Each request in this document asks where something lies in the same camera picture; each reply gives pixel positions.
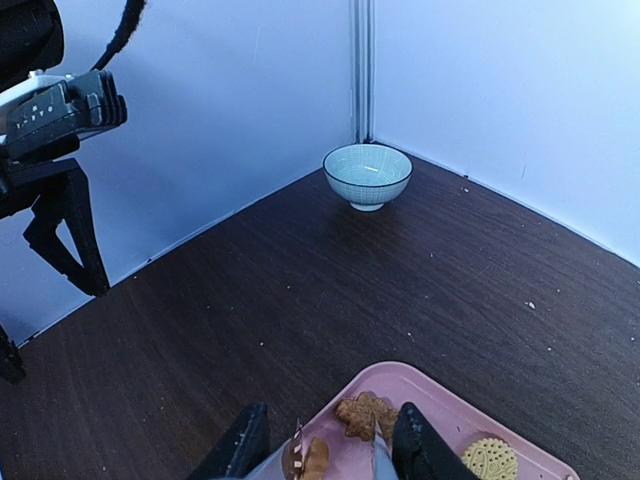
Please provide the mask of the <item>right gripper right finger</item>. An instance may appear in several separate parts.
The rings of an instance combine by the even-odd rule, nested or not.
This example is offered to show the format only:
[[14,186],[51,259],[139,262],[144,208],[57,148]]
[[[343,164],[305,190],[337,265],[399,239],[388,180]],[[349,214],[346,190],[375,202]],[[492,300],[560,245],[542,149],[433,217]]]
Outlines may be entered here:
[[478,479],[412,402],[405,402],[398,413],[392,463],[399,479]]

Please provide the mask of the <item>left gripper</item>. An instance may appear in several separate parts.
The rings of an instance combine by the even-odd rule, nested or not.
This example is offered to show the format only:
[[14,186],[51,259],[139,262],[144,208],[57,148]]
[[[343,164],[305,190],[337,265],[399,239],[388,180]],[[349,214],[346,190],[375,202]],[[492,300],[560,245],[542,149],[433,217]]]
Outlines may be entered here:
[[89,182],[74,159],[1,167],[1,217],[32,208],[30,248],[83,293],[110,288],[94,229]]

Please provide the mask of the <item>tan maple leaf cookie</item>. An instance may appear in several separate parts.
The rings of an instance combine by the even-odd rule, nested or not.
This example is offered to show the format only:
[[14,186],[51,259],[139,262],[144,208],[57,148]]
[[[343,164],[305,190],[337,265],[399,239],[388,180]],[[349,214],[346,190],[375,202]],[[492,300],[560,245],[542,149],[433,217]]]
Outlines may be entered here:
[[302,480],[323,480],[330,463],[328,444],[321,438],[314,437],[303,463]]

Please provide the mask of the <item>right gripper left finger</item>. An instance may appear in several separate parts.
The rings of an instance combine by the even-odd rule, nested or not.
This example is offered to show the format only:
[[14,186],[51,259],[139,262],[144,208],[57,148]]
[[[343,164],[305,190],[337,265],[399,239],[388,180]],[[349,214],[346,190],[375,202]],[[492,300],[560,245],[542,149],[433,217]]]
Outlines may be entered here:
[[268,407],[264,402],[251,403],[242,409],[187,479],[243,479],[260,465],[269,453]]

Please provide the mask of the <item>silver white tongs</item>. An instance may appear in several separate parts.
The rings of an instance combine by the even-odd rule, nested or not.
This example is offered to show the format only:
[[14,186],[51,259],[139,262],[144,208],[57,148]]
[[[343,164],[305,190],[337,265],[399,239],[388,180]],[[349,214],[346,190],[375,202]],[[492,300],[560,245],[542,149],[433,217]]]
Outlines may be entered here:
[[282,447],[271,454],[248,477],[250,479],[301,479],[303,463],[311,440],[324,440],[330,450],[330,463],[324,479],[396,479],[391,448],[380,433],[371,442],[348,438],[337,426],[300,425]]

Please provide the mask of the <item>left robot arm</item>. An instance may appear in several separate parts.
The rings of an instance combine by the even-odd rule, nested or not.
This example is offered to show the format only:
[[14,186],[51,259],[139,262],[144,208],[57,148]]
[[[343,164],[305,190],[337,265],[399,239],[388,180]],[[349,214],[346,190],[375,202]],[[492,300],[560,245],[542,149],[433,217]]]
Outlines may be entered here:
[[52,1],[1,4],[1,215],[29,209],[30,248],[89,296],[110,288],[96,241],[89,183],[72,152],[126,122],[104,70],[48,75],[64,53]]

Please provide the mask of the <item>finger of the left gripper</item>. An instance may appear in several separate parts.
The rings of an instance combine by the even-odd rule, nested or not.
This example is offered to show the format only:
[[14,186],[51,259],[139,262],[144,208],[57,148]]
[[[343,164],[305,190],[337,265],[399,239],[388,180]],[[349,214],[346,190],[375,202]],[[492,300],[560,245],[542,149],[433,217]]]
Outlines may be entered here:
[[0,375],[10,384],[17,385],[26,378],[23,361],[16,344],[0,326]]

